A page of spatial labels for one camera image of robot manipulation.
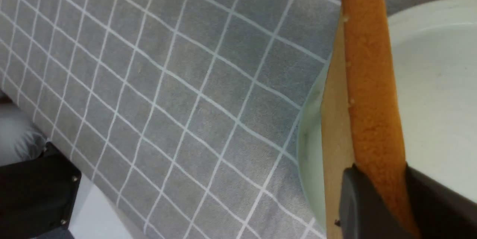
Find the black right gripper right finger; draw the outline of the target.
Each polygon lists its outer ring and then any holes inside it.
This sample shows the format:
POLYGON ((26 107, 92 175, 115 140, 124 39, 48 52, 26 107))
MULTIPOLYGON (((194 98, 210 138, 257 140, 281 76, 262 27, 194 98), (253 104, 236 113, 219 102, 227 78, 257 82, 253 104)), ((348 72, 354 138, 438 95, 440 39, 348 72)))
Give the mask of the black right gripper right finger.
POLYGON ((475 239, 476 203, 416 169, 406 167, 412 213, 423 239, 475 239))

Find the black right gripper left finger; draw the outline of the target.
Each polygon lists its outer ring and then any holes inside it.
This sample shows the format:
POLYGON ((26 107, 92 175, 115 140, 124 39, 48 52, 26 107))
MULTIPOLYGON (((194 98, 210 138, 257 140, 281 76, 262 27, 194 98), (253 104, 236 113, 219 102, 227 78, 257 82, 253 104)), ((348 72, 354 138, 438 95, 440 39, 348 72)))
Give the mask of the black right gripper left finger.
POLYGON ((344 239, 411 239, 356 166, 344 170, 338 225, 344 239))

